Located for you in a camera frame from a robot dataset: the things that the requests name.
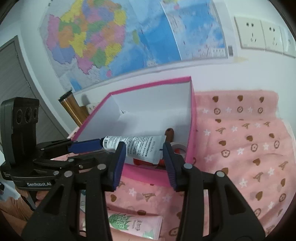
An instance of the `colorful map of china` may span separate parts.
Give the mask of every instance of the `colorful map of china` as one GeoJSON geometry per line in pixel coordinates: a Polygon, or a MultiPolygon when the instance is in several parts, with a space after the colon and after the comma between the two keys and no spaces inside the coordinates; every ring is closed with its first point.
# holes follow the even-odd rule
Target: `colorful map of china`
{"type": "Polygon", "coordinates": [[[109,0],[76,0],[61,18],[49,16],[46,45],[60,64],[77,59],[88,74],[108,65],[122,50],[126,35],[126,12],[109,0]]]}

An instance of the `pink box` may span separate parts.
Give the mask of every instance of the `pink box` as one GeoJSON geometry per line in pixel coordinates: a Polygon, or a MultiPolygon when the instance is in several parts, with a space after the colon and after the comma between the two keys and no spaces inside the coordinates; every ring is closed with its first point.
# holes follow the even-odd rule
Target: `pink box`
{"type": "MultiPolygon", "coordinates": [[[[174,129],[174,142],[187,146],[185,162],[193,163],[196,103],[191,77],[162,80],[109,93],[79,128],[73,140],[105,136],[164,135],[174,129]]],[[[123,176],[170,186],[167,172],[135,166],[126,157],[123,176]]]]}

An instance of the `gold tumbler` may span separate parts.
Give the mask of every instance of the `gold tumbler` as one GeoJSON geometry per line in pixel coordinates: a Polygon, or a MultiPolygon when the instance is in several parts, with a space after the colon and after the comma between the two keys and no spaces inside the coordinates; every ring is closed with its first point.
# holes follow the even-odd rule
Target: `gold tumbler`
{"type": "Polygon", "coordinates": [[[69,113],[75,123],[80,127],[85,119],[88,117],[89,113],[85,106],[79,106],[76,102],[76,99],[73,96],[72,91],[68,91],[64,94],[59,102],[65,108],[65,110],[69,113]]]}

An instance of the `door frame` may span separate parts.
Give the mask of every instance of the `door frame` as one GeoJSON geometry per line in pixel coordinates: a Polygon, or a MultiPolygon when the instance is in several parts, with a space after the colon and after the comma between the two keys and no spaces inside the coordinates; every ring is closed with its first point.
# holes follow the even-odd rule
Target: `door frame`
{"type": "Polygon", "coordinates": [[[32,78],[31,78],[31,75],[30,75],[30,73],[29,73],[29,71],[27,69],[25,60],[24,60],[23,55],[22,55],[22,51],[21,51],[21,48],[20,48],[20,43],[19,43],[18,36],[16,35],[11,40],[9,40],[8,42],[6,42],[2,46],[0,46],[0,51],[2,49],[4,49],[6,46],[8,46],[9,44],[11,44],[11,43],[14,43],[15,50],[16,50],[16,53],[17,53],[17,57],[18,57],[18,60],[19,60],[19,63],[20,63],[20,67],[22,69],[22,72],[23,72],[23,74],[24,74],[24,76],[25,76],[25,78],[26,78],[26,80],[28,82],[28,86],[31,89],[33,95],[37,99],[39,99],[40,106],[44,110],[44,112],[47,115],[47,117],[49,118],[49,120],[58,129],[58,131],[61,133],[61,135],[64,138],[67,138],[69,134],[65,131],[65,129],[62,127],[62,125],[58,122],[58,120],[55,118],[54,114],[50,111],[50,109],[48,108],[47,104],[43,100],[42,96],[40,95],[39,91],[37,90],[32,78]]]}

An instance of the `electrical outlet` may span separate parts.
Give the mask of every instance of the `electrical outlet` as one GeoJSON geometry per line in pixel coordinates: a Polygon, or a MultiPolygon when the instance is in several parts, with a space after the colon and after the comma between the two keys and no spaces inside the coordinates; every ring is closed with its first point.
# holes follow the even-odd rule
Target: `electrical outlet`
{"type": "Polygon", "coordinates": [[[234,17],[242,48],[265,49],[261,22],[258,19],[234,17]]]}
{"type": "Polygon", "coordinates": [[[281,36],[283,38],[284,54],[295,58],[296,43],[290,30],[287,28],[281,27],[281,36]]]}
{"type": "Polygon", "coordinates": [[[261,24],[265,38],[266,50],[283,53],[284,47],[280,27],[265,21],[261,21],[261,24]]]}

